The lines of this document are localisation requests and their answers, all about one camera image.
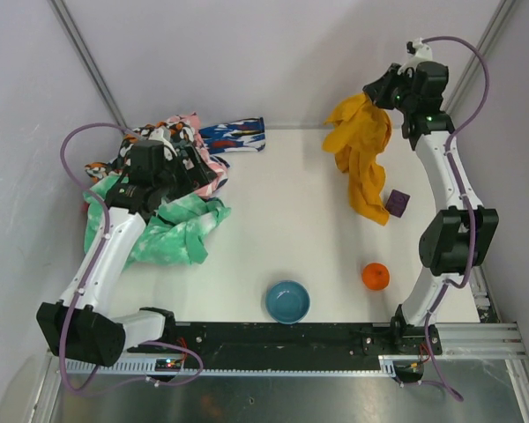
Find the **pink patterned cloth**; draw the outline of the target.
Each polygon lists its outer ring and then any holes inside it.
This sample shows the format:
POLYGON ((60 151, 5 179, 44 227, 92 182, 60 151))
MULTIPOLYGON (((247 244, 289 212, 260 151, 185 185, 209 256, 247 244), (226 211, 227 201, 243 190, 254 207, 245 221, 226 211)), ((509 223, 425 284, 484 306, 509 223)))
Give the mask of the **pink patterned cloth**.
POLYGON ((186 137, 197 148, 205 164, 217 175, 217 178, 211 184, 207 184, 196 191, 199 197, 204 199, 215 196, 217 191, 228 181, 228 163, 224 160, 212 156, 201 137, 201 121, 197 113, 189 115, 173 115, 166 121, 159 122, 157 127, 165 126, 171 133, 173 139, 186 137))

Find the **mustard yellow cloth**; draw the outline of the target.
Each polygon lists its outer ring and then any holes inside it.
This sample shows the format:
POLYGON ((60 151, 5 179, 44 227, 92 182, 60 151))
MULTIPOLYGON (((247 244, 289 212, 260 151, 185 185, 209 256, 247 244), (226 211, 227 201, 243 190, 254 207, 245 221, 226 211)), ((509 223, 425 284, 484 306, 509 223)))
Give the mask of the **mustard yellow cloth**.
POLYGON ((332 130, 322 149, 334 155, 337 169, 348 176, 350 207, 362 217, 386 225, 390 217, 382 200, 386 174, 376 160, 391 138, 390 117, 367 94, 359 93, 341 101, 324 123, 332 130))

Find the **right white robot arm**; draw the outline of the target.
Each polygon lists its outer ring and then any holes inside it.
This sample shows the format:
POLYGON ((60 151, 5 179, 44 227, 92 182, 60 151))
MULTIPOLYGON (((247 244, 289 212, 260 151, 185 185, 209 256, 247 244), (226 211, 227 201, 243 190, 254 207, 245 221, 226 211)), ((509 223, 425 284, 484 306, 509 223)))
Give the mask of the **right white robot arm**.
POLYGON ((436 313, 451 288, 464 288, 480 266, 499 224, 496 210, 474 193, 462 166, 455 125, 442 109, 449 82, 447 66, 434 61, 429 38, 410 41, 403 64, 392 64, 382 77, 364 86, 375 106, 403 116, 402 136, 421 161, 436 205, 436 215, 421 235, 421 273, 413 291, 387 326, 361 327, 368 355, 414 355, 440 344, 436 313))

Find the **green tie-dye cloth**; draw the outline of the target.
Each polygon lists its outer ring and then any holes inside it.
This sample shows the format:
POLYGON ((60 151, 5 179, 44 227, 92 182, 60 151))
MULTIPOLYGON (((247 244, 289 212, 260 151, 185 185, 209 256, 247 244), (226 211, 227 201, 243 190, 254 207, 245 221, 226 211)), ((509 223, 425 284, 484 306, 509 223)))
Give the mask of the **green tie-dye cloth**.
POLYGON ((161 204, 128 255, 126 264, 201 264, 208 257, 205 238, 230 215, 220 199, 195 193, 161 204))

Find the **orange black patterned cloth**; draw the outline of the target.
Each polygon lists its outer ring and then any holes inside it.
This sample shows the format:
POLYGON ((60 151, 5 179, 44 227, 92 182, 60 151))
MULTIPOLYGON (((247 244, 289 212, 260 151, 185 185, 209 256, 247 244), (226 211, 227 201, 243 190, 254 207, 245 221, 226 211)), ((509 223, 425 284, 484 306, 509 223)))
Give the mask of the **orange black patterned cloth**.
POLYGON ((119 151, 111 162, 93 162, 85 165, 86 174, 93 182, 99 182, 111 174, 120 174, 130 164, 129 151, 138 142, 139 137, 161 141, 163 144, 171 146, 175 154, 180 154, 186 145, 195 144, 194 130, 183 122, 147 124, 133 131, 136 136, 124 136, 119 151))

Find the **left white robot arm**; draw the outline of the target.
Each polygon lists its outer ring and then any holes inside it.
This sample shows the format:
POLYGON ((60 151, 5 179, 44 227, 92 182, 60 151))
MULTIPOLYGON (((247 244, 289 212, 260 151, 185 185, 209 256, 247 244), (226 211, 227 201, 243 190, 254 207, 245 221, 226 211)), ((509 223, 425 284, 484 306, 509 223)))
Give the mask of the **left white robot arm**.
POLYGON ((54 355, 111 367, 126 350, 163 338, 174 319, 166 310, 141 308, 108 318, 115 284, 161 204, 189 195, 215 177, 193 144, 138 137, 116 182, 105 196, 93 196, 103 216, 76 275, 58 301, 44 302, 37 311, 54 355))

